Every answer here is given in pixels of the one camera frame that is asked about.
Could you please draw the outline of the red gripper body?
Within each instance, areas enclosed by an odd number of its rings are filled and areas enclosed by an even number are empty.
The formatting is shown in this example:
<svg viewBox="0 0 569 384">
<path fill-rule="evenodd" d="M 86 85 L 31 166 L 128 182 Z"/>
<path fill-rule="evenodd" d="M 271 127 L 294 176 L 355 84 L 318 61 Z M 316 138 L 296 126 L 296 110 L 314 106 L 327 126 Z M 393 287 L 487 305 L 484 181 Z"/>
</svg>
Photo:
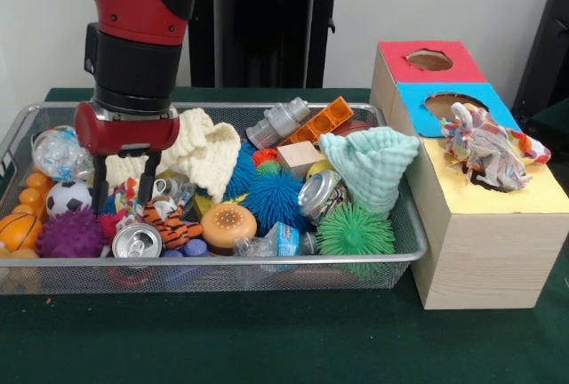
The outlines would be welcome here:
<svg viewBox="0 0 569 384">
<path fill-rule="evenodd" d="M 176 107 L 159 115 L 132 115 L 108 110 L 95 101 L 76 107 L 79 144 L 92 156 L 134 155 L 168 149 L 176 141 L 180 118 Z"/>
</svg>

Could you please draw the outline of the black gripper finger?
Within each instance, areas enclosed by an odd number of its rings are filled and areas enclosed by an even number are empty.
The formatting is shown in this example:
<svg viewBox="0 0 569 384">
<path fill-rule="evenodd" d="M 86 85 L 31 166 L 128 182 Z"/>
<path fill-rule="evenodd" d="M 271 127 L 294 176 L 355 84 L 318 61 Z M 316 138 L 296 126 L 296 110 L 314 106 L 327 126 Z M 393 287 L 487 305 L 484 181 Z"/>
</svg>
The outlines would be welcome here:
<svg viewBox="0 0 569 384">
<path fill-rule="evenodd" d="M 140 204 L 146 204 L 152 199 L 154 181 L 156 178 L 156 168 L 160 165 L 161 158 L 161 151 L 151 152 L 148 154 L 144 171 L 140 176 L 138 191 L 138 202 Z"/>
<path fill-rule="evenodd" d="M 108 198 L 107 166 L 105 156 L 93 158 L 92 208 L 97 215 L 104 212 Z"/>
</svg>

